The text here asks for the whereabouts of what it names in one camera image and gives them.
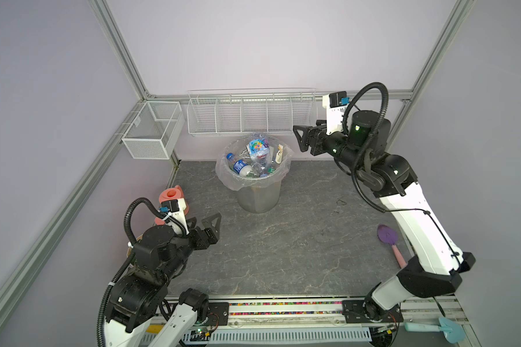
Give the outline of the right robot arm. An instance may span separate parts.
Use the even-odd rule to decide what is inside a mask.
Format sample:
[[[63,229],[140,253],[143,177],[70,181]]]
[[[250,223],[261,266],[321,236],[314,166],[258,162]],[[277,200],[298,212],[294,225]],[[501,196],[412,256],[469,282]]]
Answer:
[[[461,274],[476,263],[439,222],[409,162],[386,151],[388,107],[387,87],[372,82],[353,97],[345,91],[324,96],[326,119],[292,128],[302,152],[333,157],[360,197],[374,210],[392,214],[414,248],[407,264],[363,300],[360,313],[371,322],[387,318],[412,297],[453,294],[463,281]]]

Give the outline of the small blue-cap water bottle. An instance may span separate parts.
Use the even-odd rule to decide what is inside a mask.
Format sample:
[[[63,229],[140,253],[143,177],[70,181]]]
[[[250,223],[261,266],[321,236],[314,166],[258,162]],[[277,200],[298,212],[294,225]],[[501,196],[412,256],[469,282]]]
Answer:
[[[253,168],[250,164],[246,163],[239,156],[234,153],[228,153],[226,155],[229,167],[234,173],[241,177],[251,177],[253,175]]]

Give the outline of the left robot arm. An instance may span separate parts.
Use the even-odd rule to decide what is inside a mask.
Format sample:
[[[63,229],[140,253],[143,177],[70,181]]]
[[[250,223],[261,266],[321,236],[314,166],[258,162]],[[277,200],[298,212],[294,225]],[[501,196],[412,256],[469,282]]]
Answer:
[[[182,292],[178,301],[166,299],[168,286],[185,270],[194,251],[206,250],[220,237],[221,215],[202,221],[186,218],[184,200],[162,202],[155,208],[147,198],[134,200],[124,215],[130,253],[105,290],[98,311],[98,346],[139,346],[153,318],[164,326],[152,346],[208,343],[228,323],[227,303],[210,305],[196,289]]]

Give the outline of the colourful label blue-cap bottle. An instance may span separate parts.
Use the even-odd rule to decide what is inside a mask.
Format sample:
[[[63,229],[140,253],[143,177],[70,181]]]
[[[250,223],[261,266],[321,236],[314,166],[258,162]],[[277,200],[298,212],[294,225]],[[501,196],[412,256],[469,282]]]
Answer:
[[[266,168],[271,162],[269,141],[262,134],[256,134],[247,143],[246,148],[252,162],[259,164],[263,168]]]

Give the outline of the cream label green-band bottle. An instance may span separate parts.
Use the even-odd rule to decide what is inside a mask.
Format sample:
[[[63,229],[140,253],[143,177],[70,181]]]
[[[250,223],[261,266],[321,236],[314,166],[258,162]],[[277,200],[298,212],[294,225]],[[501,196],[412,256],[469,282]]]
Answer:
[[[275,168],[278,168],[284,159],[285,156],[285,146],[282,144],[278,144],[278,146],[273,147],[273,156],[272,156],[272,165]]]

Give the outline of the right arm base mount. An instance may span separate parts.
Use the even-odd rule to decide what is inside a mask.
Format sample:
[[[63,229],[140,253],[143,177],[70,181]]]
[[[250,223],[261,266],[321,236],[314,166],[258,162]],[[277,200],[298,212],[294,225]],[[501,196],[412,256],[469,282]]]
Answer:
[[[346,323],[401,323],[404,318],[399,305],[383,310],[377,304],[364,299],[350,299],[342,302],[342,314]]]

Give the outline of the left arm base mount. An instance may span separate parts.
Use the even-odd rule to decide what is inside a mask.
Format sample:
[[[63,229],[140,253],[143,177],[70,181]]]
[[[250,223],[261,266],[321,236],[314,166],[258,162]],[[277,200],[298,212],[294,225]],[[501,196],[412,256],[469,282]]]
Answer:
[[[205,318],[198,322],[202,326],[226,326],[230,318],[229,302],[211,302]]]

